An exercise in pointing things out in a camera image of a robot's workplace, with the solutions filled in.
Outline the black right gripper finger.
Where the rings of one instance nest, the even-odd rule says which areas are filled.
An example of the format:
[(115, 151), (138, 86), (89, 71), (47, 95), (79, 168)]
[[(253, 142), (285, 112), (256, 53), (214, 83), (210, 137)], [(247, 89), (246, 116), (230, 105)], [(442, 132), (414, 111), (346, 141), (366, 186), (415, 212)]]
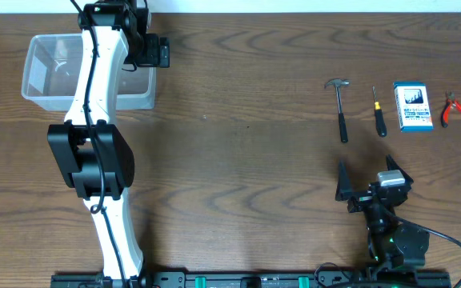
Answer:
[(347, 169), (343, 162), (338, 165), (338, 181), (335, 192), (335, 200), (338, 202), (347, 201), (353, 194), (351, 180), (347, 175)]
[(412, 177), (398, 165), (398, 163), (392, 158), (390, 154), (386, 156), (386, 164), (388, 170), (398, 170), (402, 174), (408, 185), (411, 185), (414, 182)]

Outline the clear plastic container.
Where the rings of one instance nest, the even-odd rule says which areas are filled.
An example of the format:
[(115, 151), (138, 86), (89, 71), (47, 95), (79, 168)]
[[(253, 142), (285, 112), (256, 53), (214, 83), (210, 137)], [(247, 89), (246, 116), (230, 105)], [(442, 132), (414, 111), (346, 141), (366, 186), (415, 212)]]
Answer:
[[(22, 96), (47, 111), (68, 111), (74, 101), (81, 64), (81, 34), (34, 36), (24, 65)], [(150, 110), (155, 95), (155, 68), (121, 73), (118, 110)]]

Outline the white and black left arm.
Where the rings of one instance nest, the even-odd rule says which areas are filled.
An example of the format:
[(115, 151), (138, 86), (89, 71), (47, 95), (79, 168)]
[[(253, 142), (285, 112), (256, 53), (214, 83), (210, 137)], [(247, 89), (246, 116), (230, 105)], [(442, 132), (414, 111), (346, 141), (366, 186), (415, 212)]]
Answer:
[(90, 211), (103, 269), (58, 273), (52, 287), (147, 287), (151, 280), (130, 216), (134, 154), (115, 124), (123, 72), (170, 65), (168, 38), (148, 33), (145, 1), (97, 1), (78, 8), (82, 60), (74, 100), (47, 141), (64, 182)]

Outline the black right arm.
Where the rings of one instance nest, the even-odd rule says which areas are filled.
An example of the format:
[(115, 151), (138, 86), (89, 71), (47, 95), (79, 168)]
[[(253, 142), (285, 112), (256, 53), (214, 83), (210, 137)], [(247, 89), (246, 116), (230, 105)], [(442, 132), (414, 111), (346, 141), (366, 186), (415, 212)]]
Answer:
[(335, 200), (347, 203), (349, 213), (362, 213), (368, 231), (370, 256), (387, 269), (420, 268), (426, 263), (430, 235), (396, 218), (395, 207), (403, 204), (414, 180), (390, 156), (387, 170), (365, 190), (355, 191), (343, 162), (338, 166)]

